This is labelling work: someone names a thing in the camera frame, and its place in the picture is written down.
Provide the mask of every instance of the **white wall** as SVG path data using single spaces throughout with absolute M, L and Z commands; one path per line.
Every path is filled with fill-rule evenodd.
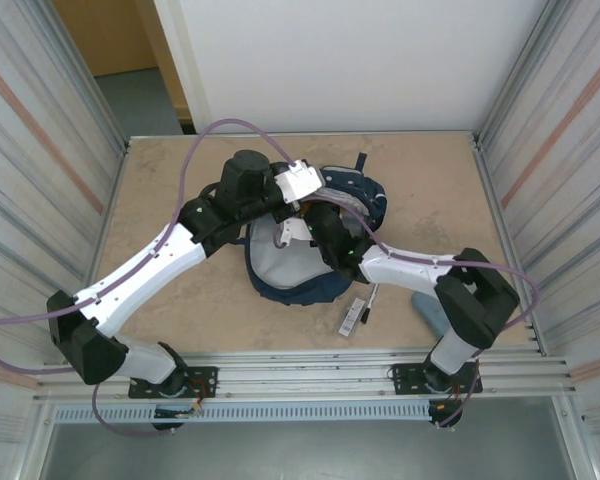
M 198 129 L 480 127 L 545 0 L 155 0 Z

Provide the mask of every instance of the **floor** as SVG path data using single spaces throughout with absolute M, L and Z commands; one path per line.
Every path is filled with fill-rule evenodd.
M 316 165 L 353 166 L 368 153 L 365 172 L 387 191 L 389 208 L 380 237 L 395 248 L 433 254 L 464 247 L 504 261 L 500 242 L 469 147 L 467 134 L 278 136 L 294 158 Z M 171 218 L 182 159 L 190 137 L 131 143 L 98 278 L 147 245 Z M 204 140 L 187 174 L 185 198 L 220 178 L 237 150 L 255 149 L 278 160 L 264 141 L 249 137 Z M 251 285 L 242 247 L 227 246 L 174 279 L 147 301 L 122 333 L 176 351 L 235 352 L 336 348 L 430 347 L 431 330 L 410 304 L 411 291 L 382 285 L 366 325 L 338 334 L 355 296 L 355 284 L 332 304 L 291 306 L 266 300 Z M 500 344 L 528 344 L 524 326 L 503 333 Z
M 174 437 L 55 427 L 41 479 L 570 480 L 551 399 L 475 399 L 454 432 L 425 422 L 222 423 Z
M 157 68 L 96 77 L 96 83 L 127 136 L 182 135 Z

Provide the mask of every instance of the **white tag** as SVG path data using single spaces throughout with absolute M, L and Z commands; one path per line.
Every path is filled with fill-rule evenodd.
M 365 305 L 365 301 L 362 300 L 361 298 L 356 298 L 353 301 L 353 305 L 351 305 L 351 308 L 349 308 L 349 311 L 347 312 L 347 316 L 344 317 L 344 321 L 342 322 L 342 325 L 340 326 L 340 330 L 338 330 L 338 333 L 340 335 L 344 335 L 345 337 L 348 337 L 351 334 L 353 327 L 355 326 L 356 322 L 360 318 L 360 313 L 362 312 L 364 305 Z

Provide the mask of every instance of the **orange stripe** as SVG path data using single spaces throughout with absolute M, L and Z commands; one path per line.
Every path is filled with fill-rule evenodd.
M 533 171 L 538 167 L 540 162 L 544 160 L 547 154 L 551 151 L 553 146 L 556 144 L 558 139 L 565 132 L 567 127 L 573 122 L 573 119 L 587 106 L 587 104 L 591 101 L 593 96 L 600 90 L 600 68 L 593 75 L 587 86 L 584 87 L 582 93 L 578 96 L 577 100 L 573 104 L 573 106 L 567 112 L 567 115 L 562 119 L 562 121 L 558 124 L 551 135 L 544 141 L 538 152 L 533 156 L 529 165 L 525 167 L 522 171 L 522 174 L 516 182 L 513 184 L 511 189 L 507 192 L 507 194 L 502 198 L 502 206 L 503 208 L 507 208 L 511 200 L 515 196 L 515 194 L 520 190 L 520 187 L 527 181 L 527 179 L 531 176 Z
M 64 170 L 73 184 L 80 190 L 91 206 L 98 212 L 102 213 L 104 207 L 98 200 L 98 197 L 89 189 L 86 183 L 82 181 L 78 173 L 73 169 L 69 161 L 64 157 L 60 149 L 53 143 L 53 140 L 47 135 L 40 124 L 33 118 L 31 112 L 22 104 L 16 97 L 13 91 L 9 88 L 4 79 L 0 76 L 0 95 L 5 102 L 11 107 L 16 115 L 22 120 L 22 123 L 27 127 L 31 134 L 40 142 L 49 156 Z
M 0 368 L 0 382 L 15 385 L 16 387 L 28 388 L 30 390 L 38 388 L 38 379 L 20 373 L 10 372 L 4 368 Z
M 600 359 L 574 368 L 571 370 L 571 377 L 576 383 L 600 377 Z

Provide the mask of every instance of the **gray floor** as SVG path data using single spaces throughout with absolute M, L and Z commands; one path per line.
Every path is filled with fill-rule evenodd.
M 174 437 L 56 427 L 42 477 L 568 480 L 550 399 L 472 401 L 455 432 L 424 422 L 185 425 Z
M 126 135 L 182 135 L 157 68 L 96 77 L 96 83 Z

